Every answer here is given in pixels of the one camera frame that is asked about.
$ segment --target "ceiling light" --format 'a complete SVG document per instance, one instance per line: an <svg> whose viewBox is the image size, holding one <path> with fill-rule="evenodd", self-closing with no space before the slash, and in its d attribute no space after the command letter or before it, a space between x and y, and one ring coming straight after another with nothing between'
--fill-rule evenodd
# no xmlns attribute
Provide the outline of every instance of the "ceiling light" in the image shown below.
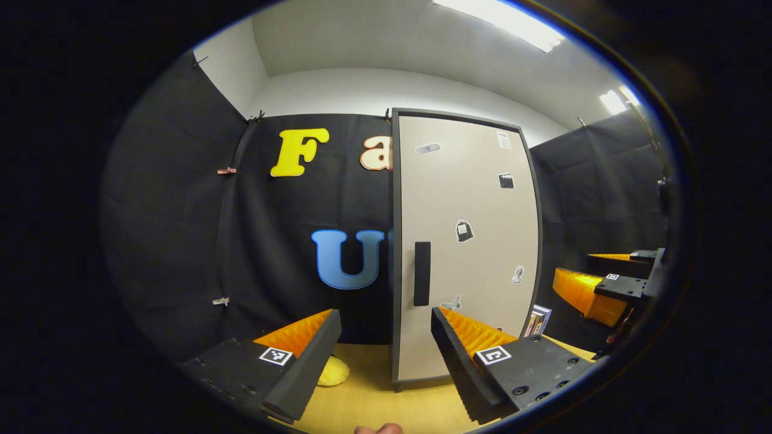
<svg viewBox="0 0 772 434"><path fill-rule="evenodd" d="M606 106L608 111L611 112L611 114L621 113L627 109L627 107L625 107L625 103L622 102L622 100L619 98L619 95L617 95L617 93L613 90L609 90L608 92L601 95L601 101L603 101L603 104Z"/></svg>
<svg viewBox="0 0 772 434"><path fill-rule="evenodd" d="M436 5L475 16L549 53L563 36L541 21L497 0L433 0Z"/></svg>
<svg viewBox="0 0 772 434"><path fill-rule="evenodd" d="M619 88L619 91L622 92L622 95L625 95L625 98L627 98L627 102L630 104L639 106L641 105L641 102L638 101L638 98L635 97L635 94L630 90L627 86L622 86Z"/></svg>

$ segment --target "white door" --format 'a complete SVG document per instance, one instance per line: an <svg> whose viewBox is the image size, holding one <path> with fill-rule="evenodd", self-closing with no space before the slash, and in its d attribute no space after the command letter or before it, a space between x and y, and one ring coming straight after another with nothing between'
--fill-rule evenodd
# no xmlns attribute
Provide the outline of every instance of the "white door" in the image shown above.
<svg viewBox="0 0 772 434"><path fill-rule="evenodd" d="M394 380L409 381L448 374L430 329L431 309L441 303L520 336L536 284L540 217L518 132L407 115L395 128L401 310ZM416 242L431 243L428 306L414 306Z"/></svg>

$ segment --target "white wall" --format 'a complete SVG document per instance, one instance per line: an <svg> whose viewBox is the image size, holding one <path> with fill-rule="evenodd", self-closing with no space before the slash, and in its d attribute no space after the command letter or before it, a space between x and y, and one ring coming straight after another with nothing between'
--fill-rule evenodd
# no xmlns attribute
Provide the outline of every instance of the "white wall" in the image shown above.
<svg viewBox="0 0 772 434"><path fill-rule="evenodd" d="M222 95L248 118L255 96L268 77L252 30L252 17L231 25L193 49L197 61Z"/></svg>
<svg viewBox="0 0 772 434"><path fill-rule="evenodd" d="M488 90L437 76L365 68L264 79L250 115L262 109L266 117L314 113L383 116L392 107L448 111L515 124L523 128L529 147L568 132L543 114Z"/></svg>

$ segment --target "yellow letter f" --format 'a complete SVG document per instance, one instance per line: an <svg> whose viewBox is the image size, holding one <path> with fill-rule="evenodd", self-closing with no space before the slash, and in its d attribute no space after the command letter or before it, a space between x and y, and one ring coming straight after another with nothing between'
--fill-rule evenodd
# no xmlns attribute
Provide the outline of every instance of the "yellow letter f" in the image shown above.
<svg viewBox="0 0 772 434"><path fill-rule="evenodd" d="M306 168L299 163L300 155L306 163L311 162L317 154L317 139L320 143L326 143L330 139L330 133L326 128L312 128L310 130L284 130L279 133L282 138L282 149L279 151L279 161L271 168L271 176L301 176Z"/></svg>

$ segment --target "door handle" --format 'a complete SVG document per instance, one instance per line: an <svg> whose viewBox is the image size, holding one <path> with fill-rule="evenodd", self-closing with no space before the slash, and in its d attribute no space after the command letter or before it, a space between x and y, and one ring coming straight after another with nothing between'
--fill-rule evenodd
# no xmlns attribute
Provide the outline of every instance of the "door handle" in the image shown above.
<svg viewBox="0 0 772 434"><path fill-rule="evenodd" d="M416 241L413 306L429 305L429 280L431 271L432 244L429 241Z"/></svg>

